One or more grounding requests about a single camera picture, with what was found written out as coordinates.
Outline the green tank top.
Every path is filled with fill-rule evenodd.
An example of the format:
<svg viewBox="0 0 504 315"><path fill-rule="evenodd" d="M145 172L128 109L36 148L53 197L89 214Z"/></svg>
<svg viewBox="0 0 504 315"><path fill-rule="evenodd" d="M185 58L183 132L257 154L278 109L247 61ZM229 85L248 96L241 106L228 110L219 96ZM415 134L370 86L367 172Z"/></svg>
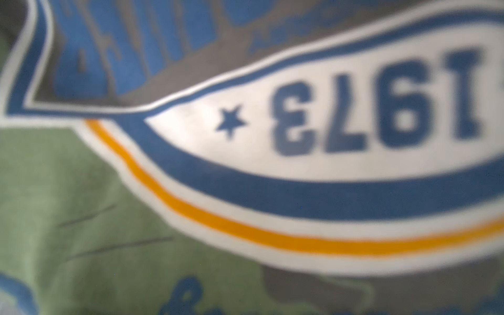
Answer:
<svg viewBox="0 0 504 315"><path fill-rule="evenodd" d="M502 1L2 1L1 302L502 314Z"/></svg>

